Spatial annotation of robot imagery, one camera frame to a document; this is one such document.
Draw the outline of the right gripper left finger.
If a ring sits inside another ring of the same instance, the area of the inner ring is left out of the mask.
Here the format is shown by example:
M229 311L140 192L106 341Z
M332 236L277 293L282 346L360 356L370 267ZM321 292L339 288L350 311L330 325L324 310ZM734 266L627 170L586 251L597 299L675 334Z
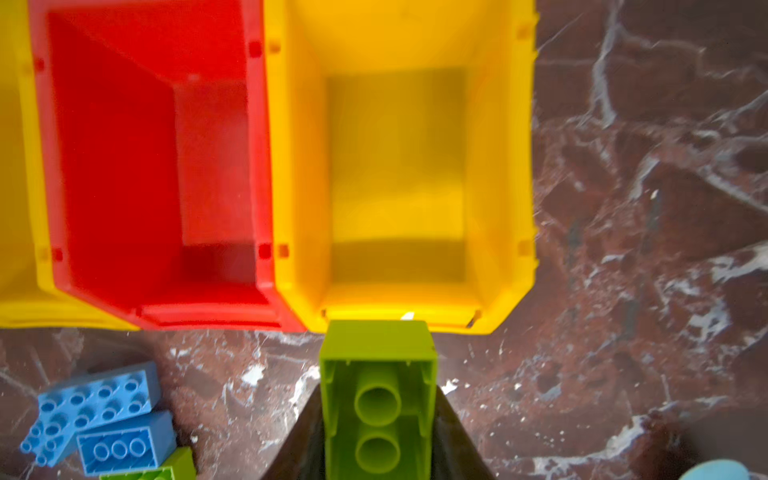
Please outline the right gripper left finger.
M325 432L316 386L262 480L325 480Z

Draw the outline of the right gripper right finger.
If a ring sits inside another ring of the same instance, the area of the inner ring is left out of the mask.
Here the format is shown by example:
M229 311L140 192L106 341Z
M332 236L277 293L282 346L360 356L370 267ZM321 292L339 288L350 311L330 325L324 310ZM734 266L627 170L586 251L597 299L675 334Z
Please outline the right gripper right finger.
M441 389L437 390L433 423L431 479L493 480L461 420Z

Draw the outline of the green lego brick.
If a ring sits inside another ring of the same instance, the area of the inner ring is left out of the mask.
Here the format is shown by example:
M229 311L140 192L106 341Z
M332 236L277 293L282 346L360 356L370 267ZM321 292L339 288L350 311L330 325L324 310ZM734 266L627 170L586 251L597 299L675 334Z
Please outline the green lego brick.
M319 368L327 478L430 477L438 355L426 323L333 321Z

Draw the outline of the green lego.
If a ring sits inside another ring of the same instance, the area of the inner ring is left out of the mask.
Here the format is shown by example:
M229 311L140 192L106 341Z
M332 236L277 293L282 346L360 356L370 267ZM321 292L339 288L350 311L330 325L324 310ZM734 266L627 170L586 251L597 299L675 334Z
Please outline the green lego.
M177 448L158 468L122 474L109 474L100 480L196 480L197 470L190 447Z

